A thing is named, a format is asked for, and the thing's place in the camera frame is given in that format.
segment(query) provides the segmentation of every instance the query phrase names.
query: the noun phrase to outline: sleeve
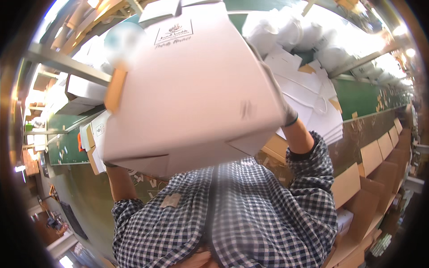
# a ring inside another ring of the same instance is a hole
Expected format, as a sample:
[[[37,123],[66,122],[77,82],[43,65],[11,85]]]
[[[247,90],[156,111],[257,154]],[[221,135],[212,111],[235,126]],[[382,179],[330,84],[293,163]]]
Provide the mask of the sleeve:
[[[293,155],[288,149],[286,160],[295,176],[290,192],[304,214],[301,219],[306,219],[305,224],[317,236],[324,260],[338,232],[337,211],[331,192],[333,166],[323,138],[316,132],[310,133],[315,146],[307,157]]]
[[[116,250],[123,240],[128,220],[145,204],[140,199],[122,199],[115,202],[112,208],[113,220],[115,221],[115,235],[113,237],[113,253],[116,258]]]

